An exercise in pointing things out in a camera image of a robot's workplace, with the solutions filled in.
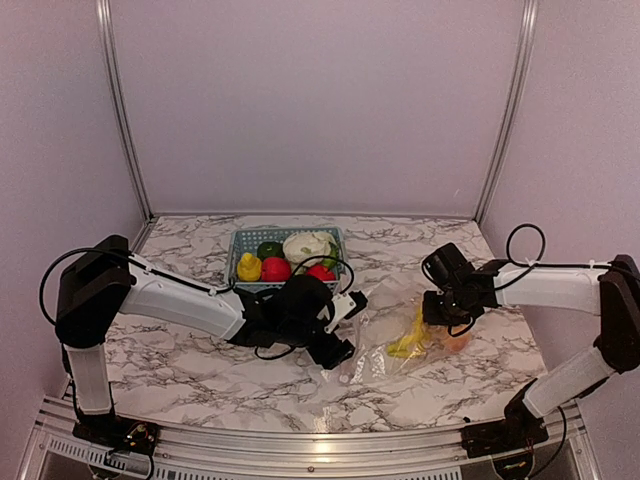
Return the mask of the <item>clear zip top bag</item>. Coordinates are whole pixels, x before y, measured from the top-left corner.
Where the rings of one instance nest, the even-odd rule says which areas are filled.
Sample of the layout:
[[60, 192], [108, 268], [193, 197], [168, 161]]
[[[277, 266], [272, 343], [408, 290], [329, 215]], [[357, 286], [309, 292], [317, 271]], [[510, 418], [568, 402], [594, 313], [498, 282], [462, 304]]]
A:
[[423, 321], [422, 294], [382, 285], [365, 291], [368, 306], [336, 330], [351, 341], [355, 353], [338, 367], [322, 372], [341, 386], [378, 383], [414, 373], [440, 361], [456, 358], [472, 334], [455, 327]]

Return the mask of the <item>yellow fake banana bunch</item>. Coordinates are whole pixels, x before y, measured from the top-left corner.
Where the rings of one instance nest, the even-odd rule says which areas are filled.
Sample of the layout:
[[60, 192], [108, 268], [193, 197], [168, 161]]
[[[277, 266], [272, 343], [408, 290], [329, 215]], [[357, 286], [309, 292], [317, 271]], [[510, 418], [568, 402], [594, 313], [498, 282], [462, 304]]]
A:
[[430, 342], [429, 327], [424, 322], [422, 309], [418, 308], [408, 333], [389, 344], [386, 347], [386, 353], [392, 358], [420, 358], [426, 355]]

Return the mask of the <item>green fake pear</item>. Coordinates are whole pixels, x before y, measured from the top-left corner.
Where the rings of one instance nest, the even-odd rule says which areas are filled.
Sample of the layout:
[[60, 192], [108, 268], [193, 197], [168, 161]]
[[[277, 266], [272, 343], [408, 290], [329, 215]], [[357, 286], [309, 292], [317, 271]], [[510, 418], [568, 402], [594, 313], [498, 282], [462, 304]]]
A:
[[340, 249], [339, 246], [335, 243], [329, 243], [329, 246], [330, 251], [326, 255], [326, 257], [322, 259], [320, 264], [331, 270], [338, 264], [338, 260], [340, 259]]

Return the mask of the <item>red fake apple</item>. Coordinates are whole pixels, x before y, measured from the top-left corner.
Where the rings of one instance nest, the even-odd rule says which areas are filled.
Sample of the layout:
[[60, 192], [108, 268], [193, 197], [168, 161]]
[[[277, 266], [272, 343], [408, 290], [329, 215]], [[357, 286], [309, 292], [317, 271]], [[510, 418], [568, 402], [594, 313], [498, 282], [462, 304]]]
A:
[[291, 266], [285, 259], [268, 257], [262, 261], [260, 280], [266, 283], [286, 282], [291, 273]]

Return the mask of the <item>white fake cauliflower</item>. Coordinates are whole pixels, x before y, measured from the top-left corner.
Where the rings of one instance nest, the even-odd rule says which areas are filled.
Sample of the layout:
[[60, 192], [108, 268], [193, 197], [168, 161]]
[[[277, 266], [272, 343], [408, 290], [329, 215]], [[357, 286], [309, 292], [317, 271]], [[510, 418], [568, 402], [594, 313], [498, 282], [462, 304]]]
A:
[[301, 263], [313, 266], [333, 256], [338, 244], [334, 236], [326, 231], [302, 231], [291, 234], [283, 242], [285, 258], [293, 265]]

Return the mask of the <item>light blue plastic basket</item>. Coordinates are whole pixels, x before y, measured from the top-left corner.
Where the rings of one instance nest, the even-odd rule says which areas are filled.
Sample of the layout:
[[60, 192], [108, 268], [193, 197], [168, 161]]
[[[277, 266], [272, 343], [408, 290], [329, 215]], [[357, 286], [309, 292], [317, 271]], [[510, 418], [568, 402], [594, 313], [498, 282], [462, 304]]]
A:
[[[330, 290], [334, 292], [338, 291], [340, 288], [341, 277], [349, 272], [349, 266], [347, 264], [346, 247], [344, 246], [343, 232], [336, 226], [285, 228], [262, 227], [253, 229], [241, 229], [234, 232], [231, 236], [228, 251], [227, 265], [224, 276], [225, 282], [252, 292], [259, 292], [265, 289], [283, 286], [285, 282], [266, 283], [262, 282], [261, 280], [257, 282], [240, 282], [237, 278], [236, 266], [241, 256], [245, 252], [250, 252], [256, 256], [257, 248], [262, 242], [275, 241], [283, 244], [284, 240], [291, 234], [302, 231], [326, 231], [334, 236], [340, 249], [340, 259], [338, 260], [338, 264], [332, 269], [337, 277], [337, 280], [334, 282], [324, 282], [324, 284], [328, 286]], [[294, 275], [305, 275], [306, 270], [312, 267], [305, 267], [303, 263], [295, 266], [291, 264], [285, 257], [283, 259], [285, 259], [291, 266], [292, 273], [290, 278]]]

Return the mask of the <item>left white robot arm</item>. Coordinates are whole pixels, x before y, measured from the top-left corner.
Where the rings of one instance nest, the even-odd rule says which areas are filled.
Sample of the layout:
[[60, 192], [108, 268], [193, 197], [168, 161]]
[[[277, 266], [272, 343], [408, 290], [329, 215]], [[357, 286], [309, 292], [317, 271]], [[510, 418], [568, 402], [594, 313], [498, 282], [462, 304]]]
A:
[[117, 315], [155, 318], [256, 351], [274, 345], [304, 349], [331, 370], [355, 351], [337, 336], [339, 323], [367, 305], [362, 292], [334, 293], [311, 275], [294, 275], [283, 286], [258, 293], [217, 288], [154, 266], [130, 251], [120, 235], [64, 253], [42, 278], [47, 280], [63, 261], [69, 264], [59, 278], [56, 312], [43, 316], [62, 345], [76, 408], [106, 445], [119, 444], [127, 432], [115, 414], [104, 348]]

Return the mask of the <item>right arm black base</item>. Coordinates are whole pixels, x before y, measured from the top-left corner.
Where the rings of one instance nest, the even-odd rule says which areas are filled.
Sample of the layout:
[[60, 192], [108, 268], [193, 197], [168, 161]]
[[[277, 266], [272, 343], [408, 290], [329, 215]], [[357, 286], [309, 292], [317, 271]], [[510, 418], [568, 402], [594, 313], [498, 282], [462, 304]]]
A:
[[549, 439], [544, 420], [524, 404], [525, 393], [534, 383], [526, 384], [509, 401], [501, 420], [468, 424], [461, 430], [461, 445], [469, 458], [531, 448]]

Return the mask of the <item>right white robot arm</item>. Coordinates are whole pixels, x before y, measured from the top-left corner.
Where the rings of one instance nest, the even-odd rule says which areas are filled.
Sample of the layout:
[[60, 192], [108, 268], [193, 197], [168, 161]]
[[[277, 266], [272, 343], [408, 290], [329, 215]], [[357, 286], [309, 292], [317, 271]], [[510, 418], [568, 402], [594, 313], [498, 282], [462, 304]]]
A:
[[459, 336], [491, 310], [518, 308], [540, 344], [548, 371], [505, 409], [495, 438], [515, 448], [539, 420], [639, 367], [639, 266], [629, 255], [604, 262], [492, 259], [476, 267], [453, 243], [421, 264], [434, 285], [423, 299], [426, 322]]

